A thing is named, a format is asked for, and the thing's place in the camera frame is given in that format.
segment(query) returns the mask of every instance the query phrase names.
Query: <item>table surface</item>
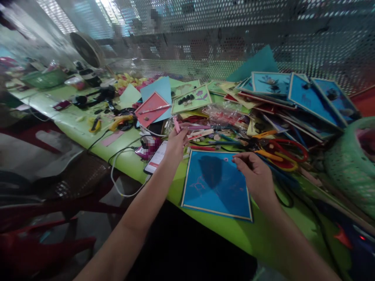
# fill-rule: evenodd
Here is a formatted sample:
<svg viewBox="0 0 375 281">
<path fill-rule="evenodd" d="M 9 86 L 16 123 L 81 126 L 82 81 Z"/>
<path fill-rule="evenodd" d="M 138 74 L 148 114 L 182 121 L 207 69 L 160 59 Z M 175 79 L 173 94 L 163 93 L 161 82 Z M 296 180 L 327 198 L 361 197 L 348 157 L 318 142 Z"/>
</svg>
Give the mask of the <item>table surface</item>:
<svg viewBox="0 0 375 281">
<path fill-rule="evenodd" d="M 77 91 L 70 86 L 59 86 L 48 90 L 30 89 L 24 92 L 17 90 L 10 90 L 10 93 L 23 103 L 30 105 L 34 109 L 43 113 L 45 116 L 51 118 L 55 124 L 72 140 L 76 141 L 85 148 L 88 148 L 106 131 L 110 120 L 103 118 L 102 128 L 96 134 L 88 132 L 88 118 L 94 117 L 94 107 L 89 110 L 81 110 L 75 106 L 70 106 L 60 112 L 55 111 L 51 106 L 55 105 L 59 100 L 66 99 L 72 95 L 85 95 L 93 92 L 93 89 L 84 91 Z M 221 97 L 215 96 L 216 102 L 222 102 Z M 83 121 L 78 122 L 77 118 L 85 116 Z M 117 151 L 130 144 L 133 140 L 139 137 L 139 131 L 131 129 L 125 132 L 114 143 L 105 147 L 98 142 L 93 148 L 92 152 L 104 160 L 108 160 Z M 134 143 L 134 146 L 140 145 L 140 142 Z M 218 233 L 225 239 L 229 240 L 234 245 L 243 249 L 245 252 L 258 258 L 260 261 L 274 267 L 278 271 L 285 273 L 286 270 L 282 266 L 282 257 L 277 255 L 275 246 L 278 243 L 277 235 L 275 235 L 272 225 L 267 222 L 267 219 L 260 212 L 257 205 L 252 201 L 254 222 L 235 220 L 232 218 L 222 217 L 209 213 L 204 213 L 196 210 L 181 208 L 182 191 L 186 176 L 188 159 L 183 160 L 176 172 L 173 183 L 170 187 L 167 199 L 178 206 L 182 211 L 189 216 L 205 225 L 207 228 Z M 144 183 L 146 174 L 143 172 L 146 163 L 142 162 L 134 152 L 122 153 L 116 162 L 116 168 L 121 172 L 127 174 L 133 179 Z M 300 182 L 303 189 L 310 193 L 312 190 L 318 190 L 310 182 L 302 176 L 295 174 L 297 180 Z M 278 187 L 275 187 L 280 198 L 287 202 L 283 192 Z M 320 230 L 315 223 L 310 211 L 297 199 L 295 199 L 295 206 L 293 208 L 284 208 L 286 213 L 294 220 L 299 229 L 303 232 L 306 238 L 314 245 L 320 255 L 330 264 L 329 254 L 326 250 Z M 320 215 L 323 224 L 325 225 L 328 241 L 333 249 L 334 255 L 347 277 L 347 270 L 351 266 L 349 251 L 337 240 L 333 235 L 338 233 L 338 229 L 324 216 Z"/>
</svg>

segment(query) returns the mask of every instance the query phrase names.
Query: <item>green container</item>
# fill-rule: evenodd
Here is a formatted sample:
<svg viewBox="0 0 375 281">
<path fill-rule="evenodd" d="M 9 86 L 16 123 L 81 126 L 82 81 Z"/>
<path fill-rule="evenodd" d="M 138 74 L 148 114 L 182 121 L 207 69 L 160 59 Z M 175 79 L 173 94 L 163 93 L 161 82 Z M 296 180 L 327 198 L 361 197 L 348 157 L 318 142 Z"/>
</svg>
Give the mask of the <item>green container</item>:
<svg viewBox="0 0 375 281">
<path fill-rule="evenodd" d="M 375 117 L 350 124 L 345 134 L 324 154 L 327 174 L 358 207 L 375 218 L 375 165 L 363 153 L 357 129 L 375 128 Z"/>
<path fill-rule="evenodd" d="M 48 89 L 64 83 L 68 76 L 61 69 L 55 69 L 50 72 L 41 73 L 35 71 L 20 78 L 27 86 L 39 89 Z"/>
</svg>

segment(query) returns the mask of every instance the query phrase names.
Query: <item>white cable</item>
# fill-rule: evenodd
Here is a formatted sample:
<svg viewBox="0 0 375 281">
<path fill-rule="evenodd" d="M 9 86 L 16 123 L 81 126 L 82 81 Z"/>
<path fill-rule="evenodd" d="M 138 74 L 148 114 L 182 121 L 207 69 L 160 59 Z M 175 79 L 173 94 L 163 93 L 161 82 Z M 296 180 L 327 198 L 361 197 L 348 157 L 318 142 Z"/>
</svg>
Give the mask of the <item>white cable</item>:
<svg viewBox="0 0 375 281">
<path fill-rule="evenodd" d="M 31 97 L 32 97 L 32 96 L 34 96 L 34 95 L 29 96 L 29 104 L 28 104 L 28 106 L 30 107 L 29 110 L 30 110 L 31 115 L 33 115 L 35 118 L 37 118 L 37 119 L 39 119 L 40 121 L 43 121 L 43 122 L 50 121 L 51 118 L 47 117 L 47 120 L 43 120 L 43 119 L 39 118 L 38 116 L 36 116 L 36 115 L 34 114 L 34 112 L 32 112 L 32 107 L 31 107 L 31 105 L 30 105 L 30 101 L 31 101 Z"/>
<path fill-rule="evenodd" d="M 137 195 L 138 192 L 141 191 L 141 189 L 146 185 L 146 183 L 147 183 L 148 180 L 150 179 L 151 175 L 148 175 L 148 176 L 147 176 L 145 183 L 144 183 L 144 184 L 143 184 L 143 185 L 142 185 L 142 186 L 141 186 L 141 187 L 140 187 L 140 188 L 139 188 L 134 194 L 132 194 L 132 195 L 126 195 L 126 194 L 121 193 L 120 189 L 118 188 L 116 182 L 115 182 L 114 179 L 113 179 L 113 170 L 114 170 L 114 166 L 115 166 L 115 164 L 116 164 L 117 157 L 118 157 L 122 152 L 126 152 L 126 151 L 121 151 L 121 152 L 117 153 L 116 156 L 115 156 L 115 158 L 114 158 L 114 160 L 113 160 L 113 165 L 112 165 L 112 170 L 111 170 L 111 180 L 112 180 L 112 182 L 113 182 L 113 184 L 114 184 L 114 187 L 116 187 L 116 190 L 117 190 L 117 192 L 119 193 L 119 195 L 121 195 L 121 196 L 123 196 L 123 197 L 132 197 L 132 196 Z"/>
<path fill-rule="evenodd" d="M 146 127 L 144 127 L 141 123 L 139 124 L 143 129 L 145 129 L 147 132 L 157 136 L 157 137 L 167 137 L 167 135 L 158 135 L 157 133 L 154 133 L 152 131 L 150 131 L 149 129 L 147 129 Z"/>
</svg>

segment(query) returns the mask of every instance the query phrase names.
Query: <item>bottle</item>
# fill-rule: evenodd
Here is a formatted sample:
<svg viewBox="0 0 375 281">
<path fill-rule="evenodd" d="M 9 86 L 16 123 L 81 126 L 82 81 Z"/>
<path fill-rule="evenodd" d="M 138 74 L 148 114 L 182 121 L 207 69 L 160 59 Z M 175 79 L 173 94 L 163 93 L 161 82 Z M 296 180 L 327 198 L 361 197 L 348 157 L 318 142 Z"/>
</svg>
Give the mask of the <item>bottle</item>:
<svg viewBox="0 0 375 281">
<path fill-rule="evenodd" d="M 93 88 L 100 87 L 102 80 L 92 69 L 87 68 L 86 65 L 78 60 L 74 62 L 74 65 L 78 70 L 78 74 L 87 82 L 87 84 Z"/>
</svg>

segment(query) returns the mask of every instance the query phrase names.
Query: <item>metal mesh panel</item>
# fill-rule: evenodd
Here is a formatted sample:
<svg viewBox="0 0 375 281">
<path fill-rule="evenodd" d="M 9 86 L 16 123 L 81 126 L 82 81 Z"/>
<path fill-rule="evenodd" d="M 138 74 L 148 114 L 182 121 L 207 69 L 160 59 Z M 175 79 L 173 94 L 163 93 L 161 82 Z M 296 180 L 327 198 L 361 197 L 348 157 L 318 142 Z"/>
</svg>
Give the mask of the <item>metal mesh panel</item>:
<svg viewBox="0 0 375 281">
<path fill-rule="evenodd" d="M 225 79 L 269 44 L 281 72 L 336 80 L 348 94 L 375 84 L 374 0 L 55 1 L 116 71 Z"/>
</svg>

